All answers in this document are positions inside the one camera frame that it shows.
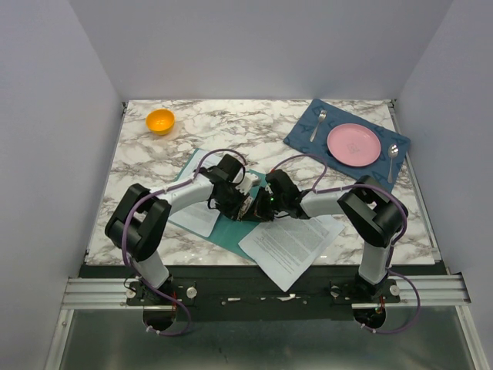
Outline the silver folder clip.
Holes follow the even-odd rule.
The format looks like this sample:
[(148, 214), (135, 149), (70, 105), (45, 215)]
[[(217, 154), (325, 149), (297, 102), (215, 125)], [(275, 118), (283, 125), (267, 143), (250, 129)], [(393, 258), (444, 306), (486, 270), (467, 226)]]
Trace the silver folder clip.
[(250, 206), (253, 202), (253, 198), (251, 196), (248, 196), (240, 206), (240, 209), (238, 210), (238, 214), (236, 219), (237, 220), (242, 220), (244, 215), (247, 213), (247, 211), (250, 209)]

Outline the single printed paper sheet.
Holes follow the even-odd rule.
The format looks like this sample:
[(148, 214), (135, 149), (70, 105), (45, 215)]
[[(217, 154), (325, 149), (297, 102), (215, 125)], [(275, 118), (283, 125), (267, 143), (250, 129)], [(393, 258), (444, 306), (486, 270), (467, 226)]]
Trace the single printed paper sheet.
[[(188, 162), (182, 168), (176, 181), (189, 176), (199, 164), (199, 161), (206, 155), (205, 150), (196, 149)], [(187, 229), (201, 237), (208, 238), (219, 218), (220, 212), (209, 209), (207, 202), (195, 203), (178, 212), (175, 212), (169, 221), (181, 228)]]

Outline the teal plastic folder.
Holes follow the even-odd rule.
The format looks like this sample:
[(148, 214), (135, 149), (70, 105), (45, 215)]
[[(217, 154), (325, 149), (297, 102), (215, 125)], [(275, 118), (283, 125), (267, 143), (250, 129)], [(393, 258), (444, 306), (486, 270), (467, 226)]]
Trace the teal plastic folder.
[[(219, 154), (213, 154), (205, 160), (203, 167), (211, 167), (219, 161)], [(206, 241), (209, 241), (241, 257), (251, 260), (240, 249), (239, 242), (257, 225), (257, 222), (236, 222), (220, 214), (213, 231), (208, 238), (201, 237), (197, 234), (196, 236), (201, 237), (202, 239), (205, 239)]]

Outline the printed white paper sheets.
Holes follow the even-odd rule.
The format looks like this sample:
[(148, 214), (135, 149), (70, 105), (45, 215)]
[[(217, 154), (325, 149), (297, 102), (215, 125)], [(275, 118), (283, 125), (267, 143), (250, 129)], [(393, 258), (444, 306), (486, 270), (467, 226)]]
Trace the printed white paper sheets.
[(344, 225), (331, 216), (275, 220), (259, 224), (239, 246), (286, 292), (343, 230)]

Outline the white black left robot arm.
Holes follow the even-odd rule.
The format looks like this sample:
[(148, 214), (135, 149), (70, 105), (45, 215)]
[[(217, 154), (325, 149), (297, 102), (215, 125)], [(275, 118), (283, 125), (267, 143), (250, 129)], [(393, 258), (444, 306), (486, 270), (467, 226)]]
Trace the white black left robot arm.
[(245, 160), (230, 153), (218, 164), (203, 166), (169, 186), (152, 191), (139, 183), (130, 186), (105, 227), (105, 235), (122, 251), (125, 266), (145, 284), (144, 295), (153, 304), (170, 297), (171, 275), (157, 251), (170, 216), (191, 205), (212, 203), (231, 220), (240, 220), (251, 205), (250, 191), (260, 178), (246, 171)]

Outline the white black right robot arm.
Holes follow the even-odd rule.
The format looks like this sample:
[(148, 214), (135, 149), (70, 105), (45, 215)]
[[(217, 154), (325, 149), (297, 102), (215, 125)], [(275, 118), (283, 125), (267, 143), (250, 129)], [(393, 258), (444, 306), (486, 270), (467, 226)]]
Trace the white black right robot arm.
[(408, 211), (402, 202), (367, 175), (351, 185), (326, 190), (301, 190), (282, 170), (268, 173), (266, 182), (244, 220), (268, 222), (279, 214), (299, 220), (345, 215), (364, 241), (354, 292), (365, 302), (381, 295), (394, 245), (407, 230)]

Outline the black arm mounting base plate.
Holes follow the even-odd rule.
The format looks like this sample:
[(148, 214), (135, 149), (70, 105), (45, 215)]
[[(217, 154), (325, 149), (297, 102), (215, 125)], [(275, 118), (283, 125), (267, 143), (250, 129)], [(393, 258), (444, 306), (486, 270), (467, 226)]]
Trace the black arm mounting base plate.
[(257, 266), (172, 266), (171, 282), (162, 291), (182, 302), (174, 304), (142, 283), (123, 266), (87, 266), (81, 278), (123, 278), (123, 297), (129, 308), (160, 324), (174, 321), (352, 320), (362, 304), (363, 317), (372, 320), (386, 304), (400, 301), (396, 281), (386, 278), (371, 287), (357, 276), (356, 267), (311, 266), (283, 292)]

